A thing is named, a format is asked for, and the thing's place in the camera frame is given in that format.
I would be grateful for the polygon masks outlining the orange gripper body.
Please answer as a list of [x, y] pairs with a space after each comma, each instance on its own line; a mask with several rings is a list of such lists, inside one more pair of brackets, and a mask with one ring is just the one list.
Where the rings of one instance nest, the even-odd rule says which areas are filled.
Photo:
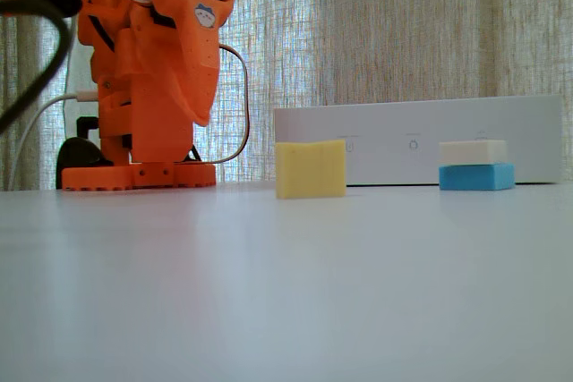
[[151, 0], [82, 0], [79, 40], [91, 46], [91, 78], [146, 74], [167, 87], [184, 71], [174, 22]]

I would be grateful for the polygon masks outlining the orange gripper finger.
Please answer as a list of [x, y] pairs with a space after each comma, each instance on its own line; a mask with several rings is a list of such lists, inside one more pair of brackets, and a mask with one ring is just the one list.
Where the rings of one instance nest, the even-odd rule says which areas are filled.
[[210, 121], [219, 75], [219, 28], [235, 0], [151, 0], [175, 24], [184, 71], [177, 75], [175, 100], [193, 123]]

